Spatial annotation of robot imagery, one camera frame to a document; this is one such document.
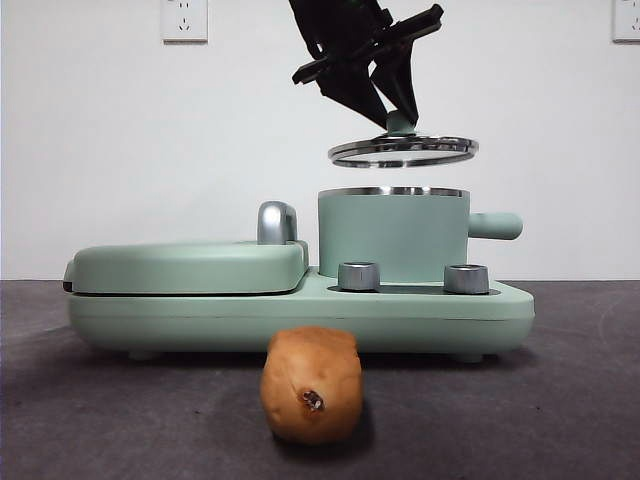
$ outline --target small pot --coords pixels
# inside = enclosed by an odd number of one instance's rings
[[[442,281],[445,265],[467,263],[469,237],[512,240],[513,213],[469,214],[469,192],[449,188],[360,187],[318,195],[320,274],[343,262],[375,262],[383,282]]]

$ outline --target wall socket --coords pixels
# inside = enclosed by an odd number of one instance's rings
[[[613,0],[613,41],[640,42],[640,0]]]
[[[161,0],[165,42],[206,42],[209,37],[208,0]]]

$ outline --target white wall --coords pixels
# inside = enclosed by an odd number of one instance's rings
[[[206,46],[163,45],[160,0],[4,0],[3,278],[60,278],[91,245],[253,238],[267,199],[317,261],[317,192],[392,184],[519,212],[517,241],[471,241],[496,278],[640,278],[640,45],[611,43],[610,1],[441,4],[414,49],[418,126],[481,152],[363,171],[326,151],[379,129],[292,84],[310,58],[286,0],[211,0]]]

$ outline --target appliance base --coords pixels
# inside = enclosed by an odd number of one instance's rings
[[[319,325],[352,332],[360,352],[446,353],[463,361],[517,348],[533,297],[491,282],[492,294],[455,295],[442,283],[383,293],[337,291],[307,271],[295,290],[267,295],[69,296],[71,325],[89,344],[149,359],[162,352],[260,352],[277,331]]]

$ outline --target gray table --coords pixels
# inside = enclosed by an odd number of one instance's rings
[[[67,326],[58,282],[2,283],[2,478],[640,478],[640,282],[512,282],[519,350],[461,365],[364,355],[353,438],[276,441],[264,355],[134,363]]]

